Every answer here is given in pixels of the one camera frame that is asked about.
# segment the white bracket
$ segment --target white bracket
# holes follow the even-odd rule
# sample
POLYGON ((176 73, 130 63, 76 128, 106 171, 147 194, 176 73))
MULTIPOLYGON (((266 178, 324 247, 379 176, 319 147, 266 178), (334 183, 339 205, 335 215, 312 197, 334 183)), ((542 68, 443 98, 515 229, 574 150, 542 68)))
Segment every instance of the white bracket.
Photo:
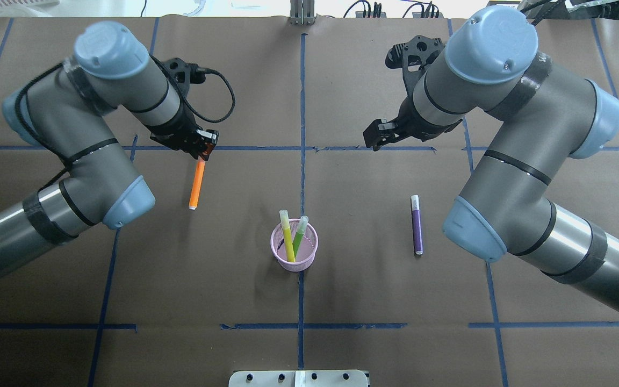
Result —
POLYGON ((290 0, 290 24, 314 24, 314 0, 290 0))
POLYGON ((238 371, 228 387, 369 387, 361 370, 238 371))

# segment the yellow marker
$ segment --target yellow marker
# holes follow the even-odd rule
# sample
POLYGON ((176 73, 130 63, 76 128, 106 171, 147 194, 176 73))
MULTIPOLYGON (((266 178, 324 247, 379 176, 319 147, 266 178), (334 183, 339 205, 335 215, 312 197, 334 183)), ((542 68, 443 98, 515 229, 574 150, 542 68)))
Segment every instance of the yellow marker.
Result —
POLYGON ((195 179, 192 181, 192 191, 190 192, 190 202, 188 207, 190 209, 196 209, 199 202, 199 190, 202 189, 202 176, 204 176, 204 159, 202 157, 197 160, 197 167, 195 169, 195 179))
POLYGON ((290 221, 288 211, 282 209, 278 211, 280 215, 280 229, 283 230, 283 244, 285 245, 285 257, 288 262, 295 262, 295 252, 293 252, 293 238, 290 235, 290 221))

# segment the orange marker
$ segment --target orange marker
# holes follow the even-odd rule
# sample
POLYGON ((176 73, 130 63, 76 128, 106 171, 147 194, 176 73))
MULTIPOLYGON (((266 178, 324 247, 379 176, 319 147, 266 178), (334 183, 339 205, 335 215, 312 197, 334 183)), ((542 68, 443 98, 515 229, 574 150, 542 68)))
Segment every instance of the orange marker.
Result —
POLYGON ((192 191, 190 193, 190 203, 188 207, 190 209, 197 208, 197 202, 199 201, 199 190, 202 188, 202 176, 204 176, 204 160, 202 157, 197 159, 197 167, 195 169, 195 179, 192 181, 192 191))

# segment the pen holder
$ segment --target pen holder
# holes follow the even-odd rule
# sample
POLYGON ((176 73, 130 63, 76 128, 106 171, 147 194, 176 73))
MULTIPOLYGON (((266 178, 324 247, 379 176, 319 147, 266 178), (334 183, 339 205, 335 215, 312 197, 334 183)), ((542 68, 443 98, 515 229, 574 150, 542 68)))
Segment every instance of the pen holder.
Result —
MULTIPOLYGON (((295 238, 295 231, 298 229, 300 223, 299 219, 290 219, 290 233, 295 238)), ((285 247, 283 246, 283 230, 280 229, 280 223, 273 229, 271 233, 271 252, 276 260, 288 271, 302 271, 310 267, 310 264, 314 261, 314 254, 316 254, 316 248, 319 245, 319 238, 317 237, 314 227, 307 224, 307 230, 303 237, 302 243, 298 248, 298 253, 295 255, 295 262, 288 262, 285 258, 285 247)))

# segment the marker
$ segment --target marker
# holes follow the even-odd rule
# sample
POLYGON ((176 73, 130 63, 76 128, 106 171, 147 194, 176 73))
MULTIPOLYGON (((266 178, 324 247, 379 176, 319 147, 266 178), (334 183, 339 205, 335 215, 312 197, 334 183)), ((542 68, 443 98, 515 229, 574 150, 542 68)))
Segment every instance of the marker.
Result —
POLYGON ((199 190, 202 189, 202 176, 204 176, 204 159, 197 160, 195 168, 195 179, 192 181, 192 191, 190 192, 190 202, 188 208, 196 209, 199 202, 199 190))
POLYGON ((307 222, 309 222, 309 220, 307 216, 300 217, 300 224, 298 225, 298 230, 295 231, 295 238, 293 238, 293 253, 295 253, 295 255, 298 255, 300 243, 302 243, 303 237, 305 236, 305 229, 307 228, 307 222))
POLYGON ((295 262, 295 253, 293 252, 293 238, 290 236, 290 221, 288 220, 288 211, 282 209, 278 211, 280 215, 280 229, 283 230, 283 242, 285 244, 285 257, 288 262, 295 262))
POLYGON ((412 206, 412 240, 415 244, 415 254, 424 254, 424 245, 422 244, 422 223, 420 223, 420 196, 413 195, 410 197, 412 206))

